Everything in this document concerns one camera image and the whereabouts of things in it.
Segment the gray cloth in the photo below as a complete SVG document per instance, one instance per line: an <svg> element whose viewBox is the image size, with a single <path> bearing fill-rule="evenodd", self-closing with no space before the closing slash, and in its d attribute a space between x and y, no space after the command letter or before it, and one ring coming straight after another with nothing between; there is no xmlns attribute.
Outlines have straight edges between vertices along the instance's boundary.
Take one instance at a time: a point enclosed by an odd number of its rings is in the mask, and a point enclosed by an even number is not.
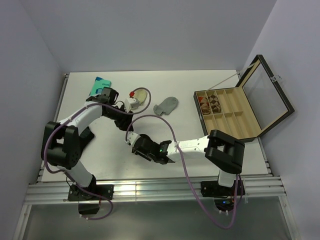
<svg viewBox="0 0 320 240"><path fill-rule="evenodd" d="M167 97L159 105L154 105L153 111L156 115L169 115L178 105L178 99L174 96Z"/></svg>

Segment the wooden box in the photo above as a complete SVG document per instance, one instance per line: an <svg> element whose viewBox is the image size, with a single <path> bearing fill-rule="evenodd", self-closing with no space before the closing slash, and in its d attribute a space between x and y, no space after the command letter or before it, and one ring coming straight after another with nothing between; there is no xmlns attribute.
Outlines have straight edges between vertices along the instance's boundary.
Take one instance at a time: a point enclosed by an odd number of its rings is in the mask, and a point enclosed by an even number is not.
<svg viewBox="0 0 320 240"><path fill-rule="evenodd" d="M277 81L278 76L274 76L264 57L257 55L251 65L235 87L194 92L204 135L218 129L251 142L295 111ZM199 97L208 100L209 114L202 112ZM220 112L213 112L209 99L214 97L218 99Z"/></svg>

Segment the purple cable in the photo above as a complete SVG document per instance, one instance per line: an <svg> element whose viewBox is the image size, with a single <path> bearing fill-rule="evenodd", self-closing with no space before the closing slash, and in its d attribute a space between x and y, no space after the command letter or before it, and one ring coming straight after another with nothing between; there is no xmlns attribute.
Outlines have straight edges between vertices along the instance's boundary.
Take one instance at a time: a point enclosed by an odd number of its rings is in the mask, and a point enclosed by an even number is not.
<svg viewBox="0 0 320 240"><path fill-rule="evenodd" d="M128 133L129 133L129 129L130 127L133 125L133 123L135 121L137 121L138 119L142 119L142 118L145 118L145 117L155 117L155 118L158 118L158 119L161 119L162 121L164 121L167 126L170 128L171 130L171 133L172 133L172 137L173 137L173 140L175 143L177 143L177 139L176 139L176 135L175 135L175 132L173 130L173 128L171 127L171 125L169 124L169 122L167 120L165 120L164 118L160 117L160 116L157 116L157 115L152 115L152 114L146 114L146 115L143 115L143 116L139 116L137 117L136 119L134 119L130 125L128 126L127 130L126 130L126 133L125 133L125 141L127 142L128 141ZM194 187L192 186L192 183L191 183L191 180L189 178L189 175L188 175L188 171L187 171L187 167L186 167L186 162L185 162L185 158L184 158L184 155L183 155L183 152L181 150L181 148L179 147L179 145L177 144L176 145L176 148L179 150L179 153L180 153L180 156L181 156L181 161L182 161L182 166L183 166L183 170L184 170L184 174L185 174L185 178L188 182L188 185L191 189L191 192L193 193L196 201L198 202L198 204L200 205L200 207L202 208L202 210L204 211L204 213L210 218L210 220L219 228L221 229L230 229L233 224L235 223L235 219L236 219L236 212L237 212L237 198L235 197L234 199L234 207L233 207L233 214L232 214L232 219L231 219L231 222L228 226L223 226L221 225L220 223L217 222L217 220L215 220L213 218L213 216L209 213L209 211L206 209L206 207L203 205L203 203L201 202L200 198L198 197L197 193L196 193L196 190L194 189ZM239 175L236 175L236 178L235 178L235 190L234 190L234 196L237 196L237 192L238 192L238 178L239 178Z"/></svg>
<svg viewBox="0 0 320 240"><path fill-rule="evenodd" d="M136 88L135 90L133 90L133 92L136 91L136 90L139 90L139 89L144 89L144 90L146 90L146 91L148 92L148 94L149 94L149 101L148 101L147 105L145 106L145 108L142 109L141 111L137 111L137 112L123 112L123 111L118 110L118 109L115 109L115 108L113 108L112 106L107 105L107 104L103 104L103 103L92 103L92 104L88 104L87 106L81 108L79 111L77 111L75 114L73 114L68 120L66 120L65 122L61 123L61 124L51 133L51 135L49 136L49 138L48 138L48 140L46 141L45 146L44 146L43 161L44 161L44 166L45 166L46 170L47 170L49 173L51 173L51 174L57 174L57 173L64 172L65 175L66 175L71 181L73 181L73 182L75 183L75 180L72 179L72 177L71 177L69 174L67 174L64 170L61 170L61 169L60 169L60 170L57 170L57 171L52 171L52 170L50 169L50 167L49 167L47 155L48 155L49 144L51 143L54 135L55 135L61 128L63 128L63 127L66 126L67 124L69 124L74 118L76 118L77 116L79 116L83 111L85 111L85 110L86 110L87 108L89 108L89 107L93 107L93 106L98 106L98 105L99 105L99 106L103 106L103 107L112 109L112 110L115 111L115 112L118 112L118 113L121 113L121 114L125 114L125 115L136 115L136 114L142 113L143 111L145 111L145 110L150 106L150 103L151 103L151 92L150 92L147 88L145 88L145 87L138 87L138 88ZM113 203L112 203L109 199L107 199L107 198L104 197L104 196L95 194L95 193L93 193L93 192L89 192L89 191L85 190L82 186L80 186L80 185L77 184L77 183L75 183L75 185L76 185L81 191L83 191L84 193L89 194L89 195L91 195L91 196L95 196L95 197L97 197L97 198L101 198L101 199L107 200L107 201L110 203L110 205L111 205L111 208L110 208L109 212L108 212L106 215L101 216L101 217L88 217L89 220L100 220L100 219L104 219L105 217L107 217L107 216L109 216L109 215L111 214L111 212L112 212L112 210L113 210L113 208L114 208L114 205L113 205Z"/></svg>

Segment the purple hose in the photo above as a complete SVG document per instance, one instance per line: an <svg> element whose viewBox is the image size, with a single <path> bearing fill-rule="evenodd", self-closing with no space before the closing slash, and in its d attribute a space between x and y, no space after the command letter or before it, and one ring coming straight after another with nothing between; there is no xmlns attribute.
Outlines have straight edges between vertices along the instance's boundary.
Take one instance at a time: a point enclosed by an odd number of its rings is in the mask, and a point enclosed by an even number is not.
<svg viewBox="0 0 320 240"><path fill-rule="evenodd" d="M145 108L142 109L141 111L137 111L137 112L123 112L123 111L118 110L118 109L115 109L115 108L113 108L112 106L107 105L107 104L103 104L103 103L92 103L92 104L88 104L86 107L81 108L81 109L80 109L79 111L77 111L74 115L72 115L72 116L70 117L70 119L68 119L67 121L61 123L61 124L51 133L51 135L49 136L49 138L48 138L48 140L46 141L45 146L44 146L43 161L44 161L44 166L45 166L46 170L47 170L49 173L51 173L51 174L57 174L57 173L64 172L64 174L65 174L71 181L75 182L75 180L72 179L72 177L71 177L69 174L67 174L64 170L61 170L61 169L60 169L60 170L57 170L57 171L52 171L52 170L50 169L50 167L49 167L47 155L48 155L49 145L50 145L50 143L51 143L54 135L55 135L61 128L63 128L64 126L66 126L68 123L70 123L70 122L72 121L72 119L76 118L76 117L79 116L84 110L86 110L87 108L92 107L92 106L100 105L100 106L103 106L103 107L112 109L113 111L115 111L115 112L117 112L117 113L121 113L121 114L125 114L125 115L136 115L136 114L142 113L143 111L145 111L145 110L150 106L150 103L151 103L151 92L150 92L147 88L145 88L145 87L138 87L138 88L136 88L135 90L133 90L133 92L136 91L136 90L139 90L139 89L144 89L144 90L146 90L146 91L148 92L148 94L149 94L149 101L148 101L147 105L145 106ZM89 192L89 191L85 190L82 186L80 186L80 185L77 184L77 183L75 183L75 184L76 184L76 186L77 186L80 190L82 190L84 193L89 194L89 195L91 195L91 196L95 196L95 197L104 199L104 200L107 200L107 201L110 203L110 205L111 205L110 210L109 210L109 212L108 212L106 215L101 216L101 217L89 217L89 218L88 218L89 220L104 219L105 217L107 217L107 216L109 216L109 215L111 214L111 212L112 212L112 210L113 210L113 208L114 208L114 205L113 205L113 203L112 203L109 199L107 199L107 198L104 197L104 196L95 194L95 193L93 193L93 192Z"/></svg>
<svg viewBox="0 0 320 240"><path fill-rule="evenodd" d="M171 130L171 133L172 133L172 137L173 137L173 140L174 142L176 143L177 142L177 139L176 139L176 135L175 135L175 132L173 130L173 128L171 127L171 125L169 124L169 122L167 120L165 120L164 118L160 117L160 116L157 116L157 115L152 115L152 114L146 114L146 115L143 115L143 116L139 116L137 117L135 120L133 120L130 125L128 126L127 130L126 130L126 133L125 133L125 141L128 141L128 133L129 133L129 129L130 127L133 125L133 123L135 121L137 121L138 119L142 119L142 118L145 118L145 117L155 117L155 118L158 118L158 119L161 119L162 121L164 121L167 126L170 128ZM179 150L179 153L180 153L180 156L181 156L181 161L182 161L182 166L183 166L183 170L184 170L184 174L185 174L185 178L188 182L188 185L191 189L191 192L193 193L195 199L197 200L198 204L200 205L200 207L202 208L202 210L204 211L204 213L210 218L210 220L216 225L218 226L219 228L221 229L230 229L233 224L235 223L235 219L236 219L236 212L237 212L237 198L235 197L234 198L234 207L233 207L233 214L232 214L232 219L231 219L231 222L228 226L223 226L221 225L220 223L217 222L217 220L215 220L213 218L213 216L208 212L208 210L206 209L206 207L203 205L203 203L201 202L200 198L198 197L197 193L196 193L196 190L194 189L194 187L192 186L192 183L191 183L191 180L189 178L189 175L188 175L188 171L187 171L187 166L186 166L186 162L185 162L185 158L184 158L184 155L183 155L183 152L181 150L181 148L179 147L179 145L176 146L177 149ZM237 196L237 192L238 192L238 178L239 176L236 175L236 178L235 178L235 190L234 190L234 196Z"/></svg>

